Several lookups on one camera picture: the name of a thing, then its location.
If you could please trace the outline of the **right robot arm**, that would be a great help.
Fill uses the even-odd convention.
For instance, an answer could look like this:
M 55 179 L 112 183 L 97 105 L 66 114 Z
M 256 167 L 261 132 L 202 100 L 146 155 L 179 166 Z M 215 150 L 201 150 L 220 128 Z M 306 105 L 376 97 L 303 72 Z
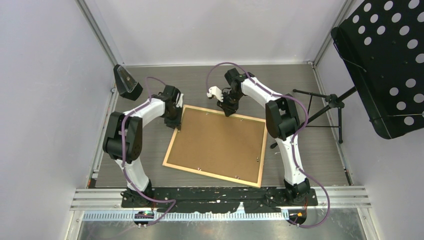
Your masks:
M 207 96 L 217 98 L 217 106 L 225 116 L 235 114 L 242 97 L 248 96 L 265 110 L 265 125 L 268 134 L 275 139 L 284 166 L 284 197 L 291 205 L 299 205 L 309 193 L 311 187 L 307 176 L 302 172 L 302 163 L 296 132 L 300 128 L 300 119 L 296 103 L 291 95 L 282 95 L 262 85 L 250 73 L 239 73 L 236 68 L 224 75 L 229 90 L 220 90 L 213 86 Z

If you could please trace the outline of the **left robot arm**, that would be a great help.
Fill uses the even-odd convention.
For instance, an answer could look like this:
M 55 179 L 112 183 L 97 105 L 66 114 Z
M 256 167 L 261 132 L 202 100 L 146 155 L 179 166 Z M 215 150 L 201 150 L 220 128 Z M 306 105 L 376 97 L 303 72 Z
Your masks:
M 103 151 L 119 165 L 126 180 L 125 198 L 134 198 L 141 207 L 154 201 L 151 180 L 140 159 L 143 148 L 143 128 L 156 118 L 163 118 L 171 129 L 181 129 L 183 93 L 166 85 L 159 94 L 126 112 L 113 112 L 109 117 L 103 140 Z

